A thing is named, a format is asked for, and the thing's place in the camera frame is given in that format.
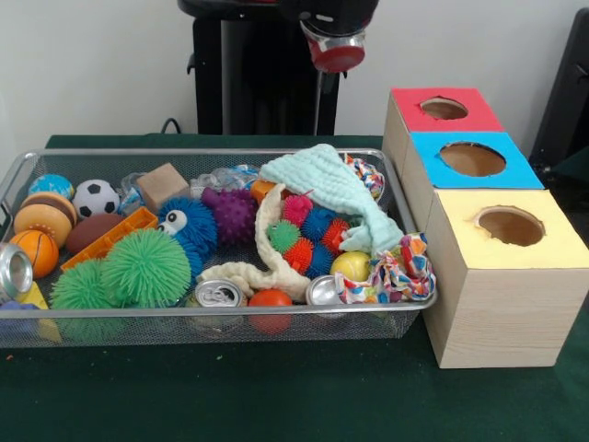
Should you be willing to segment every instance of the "brown football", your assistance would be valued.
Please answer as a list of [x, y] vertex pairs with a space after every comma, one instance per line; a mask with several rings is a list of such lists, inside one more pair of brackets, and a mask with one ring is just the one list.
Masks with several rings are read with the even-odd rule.
[[65, 248], [76, 255], [107, 233], [124, 217], [115, 214], [94, 215], [78, 224], [67, 237]]

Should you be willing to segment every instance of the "circular hole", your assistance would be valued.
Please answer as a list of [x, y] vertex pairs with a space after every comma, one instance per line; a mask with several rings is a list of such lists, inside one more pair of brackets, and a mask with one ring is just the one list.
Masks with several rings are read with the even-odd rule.
[[531, 246], [544, 237], [544, 226], [535, 216], [515, 207], [485, 209], [478, 220], [479, 226], [505, 244]]
[[18, 292], [23, 293], [30, 289], [32, 272], [29, 260], [21, 253], [12, 255], [10, 264], [8, 264], [8, 271], [10, 272], [10, 282]]
[[464, 105], [444, 97], [427, 99], [420, 106], [422, 111], [437, 120], [460, 120], [468, 115], [468, 109]]
[[488, 177], [505, 170], [505, 158], [490, 147], [478, 143], [452, 143], [440, 151], [445, 163], [469, 177]]

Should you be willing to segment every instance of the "light blue cloth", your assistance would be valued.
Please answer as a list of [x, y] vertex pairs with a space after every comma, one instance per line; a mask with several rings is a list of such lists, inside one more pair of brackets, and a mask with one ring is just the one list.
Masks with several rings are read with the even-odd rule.
[[385, 214], [364, 183], [331, 145], [316, 145], [293, 155], [276, 158], [261, 167], [260, 177], [286, 184], [339, 214], [359, 215], [363, 221], [346, 233], [342, 250], [372, 253], [395, 247], [403, 236], [397, 223]]

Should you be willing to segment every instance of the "stacked boxes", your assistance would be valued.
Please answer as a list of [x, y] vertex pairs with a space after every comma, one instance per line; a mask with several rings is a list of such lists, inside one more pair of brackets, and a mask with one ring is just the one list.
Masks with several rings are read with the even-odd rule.
[[589, 250], [475, 89], [394, 89], [383, 149], [429, 241], [442, 368], [554, 365]]

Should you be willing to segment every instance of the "soccer ball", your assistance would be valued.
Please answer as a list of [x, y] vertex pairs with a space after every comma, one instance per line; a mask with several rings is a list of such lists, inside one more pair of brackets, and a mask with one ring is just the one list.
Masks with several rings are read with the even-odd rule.
[[72, 200], [81, 219], [92, 215], [115, 214], [121, 198], [104, 180], [88, 180], [77, 186]]

